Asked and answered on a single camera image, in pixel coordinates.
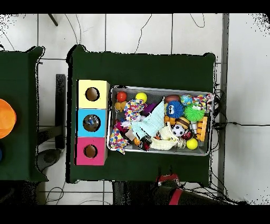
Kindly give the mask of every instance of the dark green cloth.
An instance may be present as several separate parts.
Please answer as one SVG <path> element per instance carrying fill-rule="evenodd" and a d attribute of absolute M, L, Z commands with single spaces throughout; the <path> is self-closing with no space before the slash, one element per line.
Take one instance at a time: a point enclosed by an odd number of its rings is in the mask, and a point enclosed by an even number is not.
<path fill-rule="evenodd" d="M 35 68 L 43 48 L 27 52 L 0 51 L 0 99 L 16 112 L 11 133 L 0 139 L 3 158 L 0 180 L 46 181 L 35 166 L 37 145 L 37 94 Z"/>
<path fill-rule="evenodd" d="M 170 168 L 181 181 L 208 185 L 209 156 L 182 156 L 127 152 L 121 155 L 108 151 L 104 166 L 74 165 L 76 80 L 106 80 L 111 85 L 150 87 L 213 92 L 215 56 L 149 55 L 87 52 L 74 46 L 67 56 L 69 65 L 68 91 L 72 91 L 70 163 L 67 158 L 67 181 L 118 180 L 155 181 L 159 168 L 169 174 Z"/>

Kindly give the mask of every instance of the red ball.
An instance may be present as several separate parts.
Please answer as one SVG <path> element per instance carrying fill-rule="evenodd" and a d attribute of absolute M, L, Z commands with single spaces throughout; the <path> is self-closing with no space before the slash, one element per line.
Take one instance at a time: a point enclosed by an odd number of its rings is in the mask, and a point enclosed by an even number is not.
<path fill-rule="evenodd" d="M 117 93 L 118 102 L 124 102 L 126 99 L 127 99 L 127 94 L 125 92 L 118 92 Z"/>

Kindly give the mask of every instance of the blue plush toy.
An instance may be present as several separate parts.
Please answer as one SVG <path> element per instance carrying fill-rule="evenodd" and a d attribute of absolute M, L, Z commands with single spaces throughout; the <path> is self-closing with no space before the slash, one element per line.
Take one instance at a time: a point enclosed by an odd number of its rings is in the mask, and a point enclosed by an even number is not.
<path fill-rule="evenodd" d="M 168 103 L 166 111 L 168 117 L 179 118 L 184 114 L 184 107 L 178 101 L 171 101 Z"/>

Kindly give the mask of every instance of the yellow ball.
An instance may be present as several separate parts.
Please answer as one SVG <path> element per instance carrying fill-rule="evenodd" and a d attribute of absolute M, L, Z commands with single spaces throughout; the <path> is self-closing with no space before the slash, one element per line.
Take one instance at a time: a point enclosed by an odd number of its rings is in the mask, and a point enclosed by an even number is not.
<path fill-rule="evenodd" d="M 147 100 L 147 95 L 144 92 L 139 92 L 136 95 L 136 99 L 141 99 L 143 103 Z"/>
<path fill-rule="evenodd" d="M 192 138 L 186 142 L 188 149 L 194 150 L 198 147 L 198 142 L 195 138 Z"/>

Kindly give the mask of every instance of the red strap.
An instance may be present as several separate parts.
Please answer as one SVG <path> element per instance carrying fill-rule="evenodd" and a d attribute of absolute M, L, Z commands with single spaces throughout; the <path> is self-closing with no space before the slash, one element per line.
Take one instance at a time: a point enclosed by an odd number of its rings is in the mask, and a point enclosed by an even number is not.
<path fill-rule="evenodd" d="M 181 196 L 182 192 L 183 192 L 183 190 L 181 190 L 179 188 L 177 188 L 175 190 L 175 192 L 173 193 L 173 195 L 171 197 L 170 203 L 169 203 L 170 206 L 178 205 L 178 201 L 180 199 L 180 196 Z"/>

